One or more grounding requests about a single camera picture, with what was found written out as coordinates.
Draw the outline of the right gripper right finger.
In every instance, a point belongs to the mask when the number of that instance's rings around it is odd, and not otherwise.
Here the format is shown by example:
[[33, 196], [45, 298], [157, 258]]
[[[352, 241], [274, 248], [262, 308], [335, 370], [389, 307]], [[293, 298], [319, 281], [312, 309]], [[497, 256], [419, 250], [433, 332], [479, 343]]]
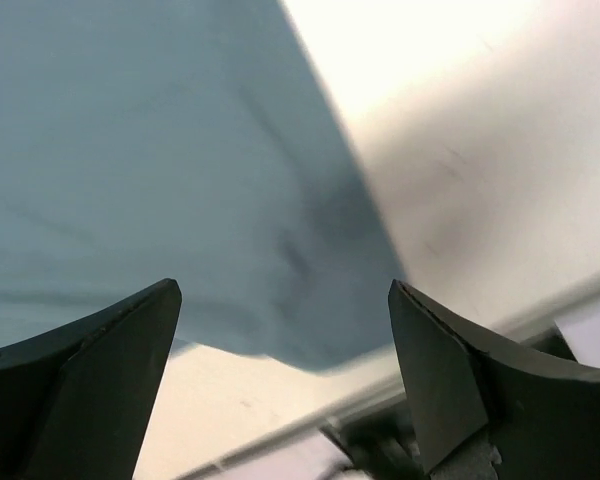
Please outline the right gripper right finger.
[[432, 479], [600, 479], [600, 369], [519, 344], [394, 281], [388, 305]]

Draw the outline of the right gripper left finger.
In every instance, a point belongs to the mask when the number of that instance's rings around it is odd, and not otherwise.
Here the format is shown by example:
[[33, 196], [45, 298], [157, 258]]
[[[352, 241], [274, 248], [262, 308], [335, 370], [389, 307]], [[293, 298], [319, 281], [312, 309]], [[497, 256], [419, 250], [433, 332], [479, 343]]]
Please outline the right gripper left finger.
[[0, 479], [134, 475], [182, 303], [161, 280], [0, 348]]

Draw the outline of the grey-blue t-shirt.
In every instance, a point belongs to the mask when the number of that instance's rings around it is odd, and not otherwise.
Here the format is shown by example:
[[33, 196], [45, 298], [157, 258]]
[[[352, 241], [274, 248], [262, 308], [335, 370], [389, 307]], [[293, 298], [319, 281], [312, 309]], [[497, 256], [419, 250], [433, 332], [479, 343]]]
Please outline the grey-blue t-shirt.
[[163, 278], [176, 345], [327, 370], [402, 274], [275, 1], [0, 1], [0, 346]]

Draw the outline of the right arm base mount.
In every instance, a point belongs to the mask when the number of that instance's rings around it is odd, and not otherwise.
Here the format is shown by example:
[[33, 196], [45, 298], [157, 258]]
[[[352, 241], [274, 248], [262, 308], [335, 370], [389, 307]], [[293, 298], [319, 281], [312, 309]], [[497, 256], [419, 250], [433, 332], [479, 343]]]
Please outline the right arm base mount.
[[[376, 479], [422, 479], [416, 435], [445, 452], [453, 479], [519, 479], [519, 467], [504, 463], [489, 435], [503, 415], [474, 350], [437, 320], [392, 323], [407, 395], [347, 417], [322, 432], [352, 467]], [[446, 452], [450, 438], [460, 444]]]

